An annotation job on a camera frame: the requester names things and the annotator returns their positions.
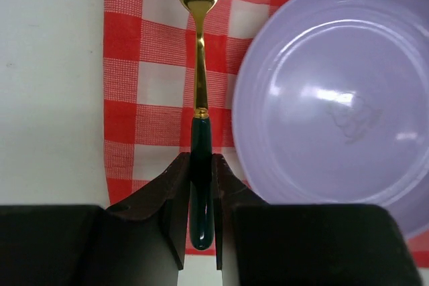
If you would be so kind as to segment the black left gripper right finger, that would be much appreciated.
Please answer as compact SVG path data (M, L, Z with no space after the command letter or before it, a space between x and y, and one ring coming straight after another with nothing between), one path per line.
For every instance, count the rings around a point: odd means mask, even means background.
M225 265L227 252L237 252L243 229L239 228L238 210L267 204L232 171L225 157L215 153L211 159L211 188L214 211L214 241L217 269Z

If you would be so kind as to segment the purple plastic plate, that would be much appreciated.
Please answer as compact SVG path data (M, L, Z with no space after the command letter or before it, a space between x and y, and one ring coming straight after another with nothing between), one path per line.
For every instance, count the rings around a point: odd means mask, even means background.
M289 0L241 64L233 140L271 204L366 203L428 229L428 0Z

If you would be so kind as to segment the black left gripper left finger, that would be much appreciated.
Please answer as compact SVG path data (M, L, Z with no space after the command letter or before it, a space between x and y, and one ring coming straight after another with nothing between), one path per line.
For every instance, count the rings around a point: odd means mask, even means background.
M107 208L107 212L130 222L143 222L157 214L160 232L180 271L186 251L189 168L190 154L180 153L159 176Z

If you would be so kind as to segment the red white checkered cloth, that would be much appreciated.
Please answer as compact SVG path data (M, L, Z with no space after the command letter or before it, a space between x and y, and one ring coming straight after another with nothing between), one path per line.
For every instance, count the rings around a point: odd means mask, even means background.
M231 103L240 63L287 0L219 0L208 15L208 101L214 151L237 175ZM105 170L116 203L190 149L195 26L179 0L105 0Z

